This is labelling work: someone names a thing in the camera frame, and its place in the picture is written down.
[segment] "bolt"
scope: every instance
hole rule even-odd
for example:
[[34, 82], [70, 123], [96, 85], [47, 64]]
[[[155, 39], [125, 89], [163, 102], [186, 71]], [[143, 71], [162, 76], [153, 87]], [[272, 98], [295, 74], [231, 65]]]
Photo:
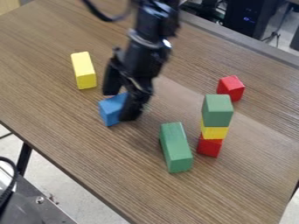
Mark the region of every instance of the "bolt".
[[37, 199], [35, 200], [35, 202], [36, 202], [37, 204], [43, 204], [44, 201], [45, 201], [45, 198], [42, 197], [42, 196], [38, 196]]

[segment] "yellow block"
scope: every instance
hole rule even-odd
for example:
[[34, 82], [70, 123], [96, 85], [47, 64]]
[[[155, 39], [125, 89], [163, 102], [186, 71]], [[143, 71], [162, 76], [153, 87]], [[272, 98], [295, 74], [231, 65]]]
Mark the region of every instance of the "yellow block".
[[201, 119], [201, 133], [204, 139], [224, 139], [228, 127], [205, 127], [204, 119]]
[[96, 87], [96, 74], [89, 52], [76, 52], [71, 57], [78, 89]]

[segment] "red block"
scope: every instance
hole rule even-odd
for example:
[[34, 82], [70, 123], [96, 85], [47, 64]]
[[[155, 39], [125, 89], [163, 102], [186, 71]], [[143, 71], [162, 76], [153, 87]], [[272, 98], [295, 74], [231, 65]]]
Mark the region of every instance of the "red block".
[[232, 75], [219, 80], [217, 94], [230, 95], [232, 102], [237, 102], [242, 98], [244, 90], [244, 84], [236, 75]]
[[217, 158], [220, 153], [223, 139], [204, 139], [200, 134], [198, 142], [198, 153]]

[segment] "green cube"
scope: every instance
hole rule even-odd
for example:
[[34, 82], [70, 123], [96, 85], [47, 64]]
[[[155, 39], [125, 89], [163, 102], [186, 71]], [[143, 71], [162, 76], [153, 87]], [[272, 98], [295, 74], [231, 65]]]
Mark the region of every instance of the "green cube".
[[228, 94], [207, 94], [202, 108], [205, 127], [228, 127], [233, 117], [233, 105]]
[[168, 172], [185, 172], [192, 168], [193, 155], [180, 122], [161, 125], [160, 142]]

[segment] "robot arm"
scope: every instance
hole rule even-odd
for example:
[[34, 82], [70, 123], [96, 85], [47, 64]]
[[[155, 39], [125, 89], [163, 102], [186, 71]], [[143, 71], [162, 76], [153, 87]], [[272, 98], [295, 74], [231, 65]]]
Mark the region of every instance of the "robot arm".
[[[123, 19], [109, 18], [99, 12], [88, 0], [82, 0], [99, 19], [114, 22]], [[170, 55], [167, 40], [176, 36], [178, 28], [179, 0], [140, 0], [136, 25], [129, 31], [129, 45], [123, 51], [115, 48], [108, 62], [102, 91], [104, 95], [117, 95], [122, 86], [128, 90], [128, 98], [122, 108], [120, 121], [133, 121], [143, 112], [144, 105], [153, 95], [152, 79], [157, 77]]]

